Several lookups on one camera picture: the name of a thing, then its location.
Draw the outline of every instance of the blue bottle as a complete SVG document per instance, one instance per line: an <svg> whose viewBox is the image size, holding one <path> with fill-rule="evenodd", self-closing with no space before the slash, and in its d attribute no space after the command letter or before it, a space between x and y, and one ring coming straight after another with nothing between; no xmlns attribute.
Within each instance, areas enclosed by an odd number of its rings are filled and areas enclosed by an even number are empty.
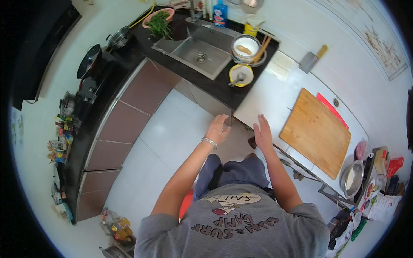
<svg viewBox="0 0 413 258"><path fill-rule="evenodd" d="M222 0L218 0L218 4L214 5L214 24L220 27L225 27L228 17L228 6Z"/></svg>

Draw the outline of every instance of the kitchen sink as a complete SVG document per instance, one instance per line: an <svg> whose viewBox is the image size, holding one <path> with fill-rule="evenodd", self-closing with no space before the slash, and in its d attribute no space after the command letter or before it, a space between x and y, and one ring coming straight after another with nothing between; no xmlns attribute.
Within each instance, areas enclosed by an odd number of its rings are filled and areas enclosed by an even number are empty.
<svg viewBox="0 0 413 258"><path fill-rule="evenodd" d="M152 48L214 80L231 60L232 40L241 33L198 20L184 23L184 40L160 39Z"/></svg>

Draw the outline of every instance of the person's left hand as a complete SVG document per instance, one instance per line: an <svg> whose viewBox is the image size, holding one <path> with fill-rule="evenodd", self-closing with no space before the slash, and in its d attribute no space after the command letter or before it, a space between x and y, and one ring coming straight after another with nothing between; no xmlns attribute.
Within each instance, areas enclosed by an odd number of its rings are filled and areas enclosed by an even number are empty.
<svg viewBox="0 0 413 258"><path fill-rule="evenodd" d="M222 143L225 138L227 137L228 133L230 132L231 127L228 126L223 129L224 126L224 121L227 119L229 116L227 115L217 115L214 120L212 120L211 124L209 125L208 130L205 133L206 138L210 139L217 145Z"/></svg>

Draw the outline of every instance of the wooden cutting board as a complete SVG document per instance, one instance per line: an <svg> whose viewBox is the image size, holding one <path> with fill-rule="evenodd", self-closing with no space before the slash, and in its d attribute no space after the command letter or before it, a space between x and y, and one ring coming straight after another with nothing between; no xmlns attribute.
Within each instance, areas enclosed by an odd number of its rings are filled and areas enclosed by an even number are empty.
<svg viewBox="0 0 413 258"><path fill-rule="evenodd" d="M328 107L302 88L280 138L335 180L351 133Z"/></svg>

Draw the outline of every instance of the yellow container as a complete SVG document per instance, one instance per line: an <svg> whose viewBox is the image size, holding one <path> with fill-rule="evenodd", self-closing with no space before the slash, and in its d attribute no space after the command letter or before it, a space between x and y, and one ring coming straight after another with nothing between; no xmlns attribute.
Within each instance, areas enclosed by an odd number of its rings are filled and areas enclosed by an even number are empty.
<svg viewBox="0 0 413 258"><path fill-rule="evenodd" d="M258 26L251 26L249 23L244 25L244 34L251 35L253 37L257 36Z"/></svg>

